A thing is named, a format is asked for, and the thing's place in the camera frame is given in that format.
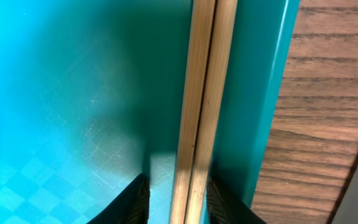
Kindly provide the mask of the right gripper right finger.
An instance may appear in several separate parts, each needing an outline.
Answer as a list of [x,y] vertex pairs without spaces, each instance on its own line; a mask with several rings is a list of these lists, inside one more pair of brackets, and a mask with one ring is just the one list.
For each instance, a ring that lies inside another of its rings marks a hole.
[[267,224],[224,184],[210,178],[206,203],[209,224]]

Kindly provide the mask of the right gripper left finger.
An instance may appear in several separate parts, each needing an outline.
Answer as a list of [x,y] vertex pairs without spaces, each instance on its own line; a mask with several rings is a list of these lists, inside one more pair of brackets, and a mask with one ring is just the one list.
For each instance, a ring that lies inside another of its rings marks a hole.
[[147,224],[150,180],[139,174],[101,213],[88,224]]

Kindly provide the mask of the wooden chopstick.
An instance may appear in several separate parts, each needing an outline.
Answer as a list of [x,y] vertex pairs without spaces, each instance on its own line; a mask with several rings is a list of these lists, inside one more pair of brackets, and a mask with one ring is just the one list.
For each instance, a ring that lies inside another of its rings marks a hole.
[[214,8],[214,0],[194,0],[192,5],[170,224],[185,222]]
[[185,224],[199,224],[231,50],[237,0],[217,0]]

